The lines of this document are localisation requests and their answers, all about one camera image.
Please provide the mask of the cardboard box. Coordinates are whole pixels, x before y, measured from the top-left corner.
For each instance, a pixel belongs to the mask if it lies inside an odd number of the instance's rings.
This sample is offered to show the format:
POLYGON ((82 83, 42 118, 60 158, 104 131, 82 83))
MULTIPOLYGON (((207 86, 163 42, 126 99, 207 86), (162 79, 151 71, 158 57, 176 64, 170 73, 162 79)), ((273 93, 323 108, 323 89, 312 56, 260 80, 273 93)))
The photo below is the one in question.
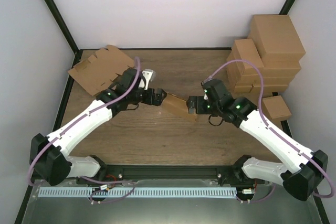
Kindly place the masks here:
POLYGON ((197 121, 197 115, 195 113, 188 112, 186 100, 171 93, 167 93, 167 96, 163 100, 161 106, 169 113, 172 113, 173 115, 183 118, 189 122, 195 123, 197 121))

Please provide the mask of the stack of cardboard blanks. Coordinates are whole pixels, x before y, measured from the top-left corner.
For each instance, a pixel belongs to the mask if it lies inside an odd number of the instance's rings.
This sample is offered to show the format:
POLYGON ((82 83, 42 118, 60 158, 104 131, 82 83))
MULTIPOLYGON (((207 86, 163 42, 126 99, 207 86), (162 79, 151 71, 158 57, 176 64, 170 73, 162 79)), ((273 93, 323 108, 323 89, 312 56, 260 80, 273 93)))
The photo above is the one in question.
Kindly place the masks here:
POLYGON ((134 67, 134 60, 118 47, 107 45, 80 61, 68 71, 69 75, 90 95, 108 88, 125 70, 134 67))

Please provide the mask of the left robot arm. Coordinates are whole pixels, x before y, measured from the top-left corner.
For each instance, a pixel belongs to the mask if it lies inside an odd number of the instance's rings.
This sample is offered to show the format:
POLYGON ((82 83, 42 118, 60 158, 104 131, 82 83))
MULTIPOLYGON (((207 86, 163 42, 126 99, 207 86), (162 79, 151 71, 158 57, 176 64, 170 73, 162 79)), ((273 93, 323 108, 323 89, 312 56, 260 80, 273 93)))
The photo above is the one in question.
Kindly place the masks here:
POLYGON ((160 106, 167 93, 149 88, 155 75, 151 69, 127 69, 69 123, 47 136, 34 136, 30 148, 31 168, 51 186, 72 177, 87 177, 95 184, 102 184, 107 178, 107 165, 100 158, 95 155, 74 157, 70 153, 86 136, 126 111, 130 104, 160 106))

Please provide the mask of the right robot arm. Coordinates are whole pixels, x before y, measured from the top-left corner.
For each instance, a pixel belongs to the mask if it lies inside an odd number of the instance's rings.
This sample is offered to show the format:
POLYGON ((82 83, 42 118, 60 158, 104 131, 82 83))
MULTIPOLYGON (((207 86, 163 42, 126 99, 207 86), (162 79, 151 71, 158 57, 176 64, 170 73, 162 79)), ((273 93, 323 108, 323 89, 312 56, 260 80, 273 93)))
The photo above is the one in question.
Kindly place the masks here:
POLYGON ((274 163, 243 156, 241 165, 233 170, 235 181, 244 184, 250 179, 262 179, 281 185, 294 198, 306 201, 326 176, 327 154, 296 142, 266 119, 250 100, 233 98, 221 80, 212 79, 202 88, 202 96, 190 96, 186 102, 190 114, 220 117, 253 136, 280 160, 274 163))

